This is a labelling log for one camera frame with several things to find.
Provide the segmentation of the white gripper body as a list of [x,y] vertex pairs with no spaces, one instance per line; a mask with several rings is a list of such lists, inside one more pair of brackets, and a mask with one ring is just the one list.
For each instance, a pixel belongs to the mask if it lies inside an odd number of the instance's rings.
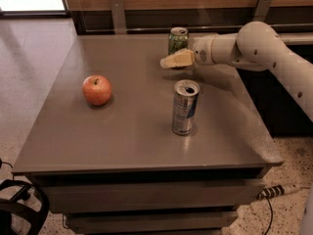
[[197,64],[202,66],[214,65],[212,57],[212,44],[215,38],[216,34],[208,34],[194,39],[192,50],[195,53]]

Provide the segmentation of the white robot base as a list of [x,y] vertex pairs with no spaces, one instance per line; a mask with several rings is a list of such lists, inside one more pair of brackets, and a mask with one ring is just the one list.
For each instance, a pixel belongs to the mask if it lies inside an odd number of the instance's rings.
[[304,206],[299,235],[313,235],[313,184],[310,186]]

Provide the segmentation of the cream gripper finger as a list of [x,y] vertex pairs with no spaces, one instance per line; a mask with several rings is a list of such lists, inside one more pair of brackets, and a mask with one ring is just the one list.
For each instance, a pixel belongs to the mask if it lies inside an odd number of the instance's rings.
[[191,66],[195,62],[195,54],[192,50],[184,48],[174,54],[160,60],[163,69],[176,69]]

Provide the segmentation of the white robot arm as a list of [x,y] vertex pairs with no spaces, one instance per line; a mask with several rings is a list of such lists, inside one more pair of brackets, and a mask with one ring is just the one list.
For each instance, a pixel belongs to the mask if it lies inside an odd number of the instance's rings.
[[197,37],[191,47],[160,60],[164,69],[226,64],[246,71],[270,71],[313,120],[313,64],[295,54],[268,24],[245,24],[237,33]]

